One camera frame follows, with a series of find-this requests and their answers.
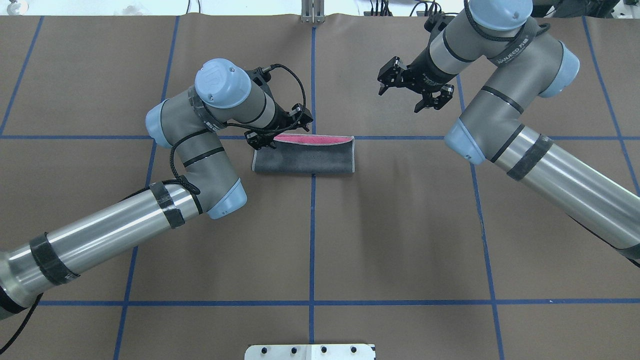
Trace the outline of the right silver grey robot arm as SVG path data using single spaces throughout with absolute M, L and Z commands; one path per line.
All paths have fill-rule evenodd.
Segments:
M 496 164 L 638 265 L 638 196 L 521 122 L 535 98 L 558 95 L 580 68 L 532 11 L 530 0 L 466 0 L 444 27 L 428 18 L 426 48 L 410 64 L 395 56 L 382 66 L 379 93 L 406 88 L 422 97 L 415 112 L 439 110 L 455 77 L 485 57 L 496 69 L 446 134 L 448 148 L 476 166 Z

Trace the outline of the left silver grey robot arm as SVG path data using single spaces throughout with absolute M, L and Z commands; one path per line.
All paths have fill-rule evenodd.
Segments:
M 188 89 L 151 109 L 146 129 L 170 150 L 173 178 L 2 251 L 1 319 L 34 309 L 49 289 L 197 215 L 219 219 L 243 207 L 247 194 L 218 132 L 243 129 L 247 143 L 260 150 L 274 148 L 283 132 L 307 130 L 313 121 L 305 102 L 286 111 L 274 100 L 268 86 L 274 69 L 288 70 L 279 63 L 245 70 L 228 59 L 211 59 Z

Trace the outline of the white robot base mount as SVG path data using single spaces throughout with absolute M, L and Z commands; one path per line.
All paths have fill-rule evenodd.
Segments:
M 256 344 L 249 346 L 245 360 L 375 360 L 374 344 Z

